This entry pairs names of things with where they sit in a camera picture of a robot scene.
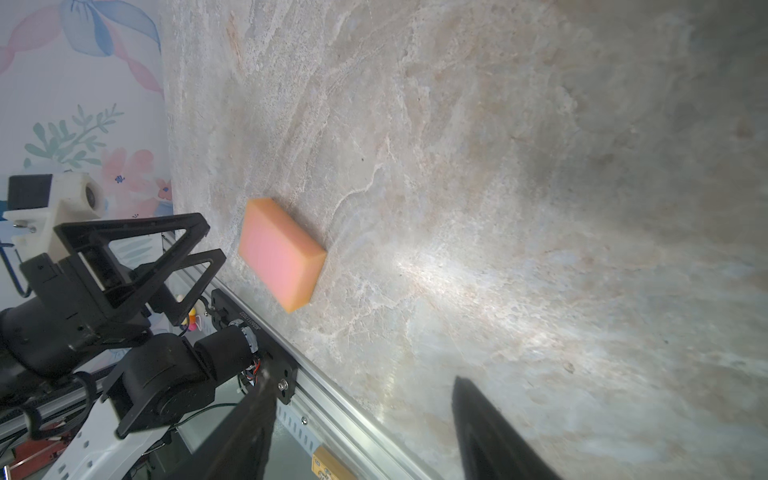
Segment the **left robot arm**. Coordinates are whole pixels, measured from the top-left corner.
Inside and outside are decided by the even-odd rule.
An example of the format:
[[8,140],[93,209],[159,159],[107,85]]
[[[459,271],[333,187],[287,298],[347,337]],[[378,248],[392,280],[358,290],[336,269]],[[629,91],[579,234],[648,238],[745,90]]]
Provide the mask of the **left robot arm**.
[[224,265],[198,251],[198,213],[69,222],[64,255],[21,265],[33,298],[1,314],[1,405],[18,409],[33,441],[66,437],[50,479],[120,479],[185,414],[246,369],[252,332],[229,326],[196,343],[150,329],[179,325]]

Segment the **pink sponge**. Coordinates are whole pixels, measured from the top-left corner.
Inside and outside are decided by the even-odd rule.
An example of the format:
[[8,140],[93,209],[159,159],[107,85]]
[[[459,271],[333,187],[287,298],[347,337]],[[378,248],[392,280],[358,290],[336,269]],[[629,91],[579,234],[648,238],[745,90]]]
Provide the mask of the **pink sponge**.
[[327,257],[271,198],[246,203],[238,253],[288,313],[310,303]]

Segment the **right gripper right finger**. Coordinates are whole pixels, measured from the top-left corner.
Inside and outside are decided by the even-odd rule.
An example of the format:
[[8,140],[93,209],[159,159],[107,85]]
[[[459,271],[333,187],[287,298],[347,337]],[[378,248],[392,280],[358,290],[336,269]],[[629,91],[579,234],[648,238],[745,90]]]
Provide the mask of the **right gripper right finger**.
[[470,379],[455,379],[452,412],[467,479],[560,479]]

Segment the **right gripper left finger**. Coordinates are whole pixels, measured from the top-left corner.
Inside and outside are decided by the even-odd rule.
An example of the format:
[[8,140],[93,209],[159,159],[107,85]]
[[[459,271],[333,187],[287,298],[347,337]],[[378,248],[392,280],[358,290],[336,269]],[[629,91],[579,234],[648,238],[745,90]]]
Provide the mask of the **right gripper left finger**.
[[169,477],[262,479],[276,422],[277,393],[274,378],[259,376],[256,386]]

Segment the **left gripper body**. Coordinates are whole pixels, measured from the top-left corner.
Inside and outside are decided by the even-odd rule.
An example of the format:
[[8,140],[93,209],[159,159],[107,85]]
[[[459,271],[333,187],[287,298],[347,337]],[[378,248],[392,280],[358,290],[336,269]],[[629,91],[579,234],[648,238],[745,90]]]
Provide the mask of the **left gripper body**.
[[26,370],[58,378],[109,349],[148,337],[148,287],[109,259],[106,289],[80,255],[54,263],[41,254],[21,270],[35,296],[1,313],[1,345]]

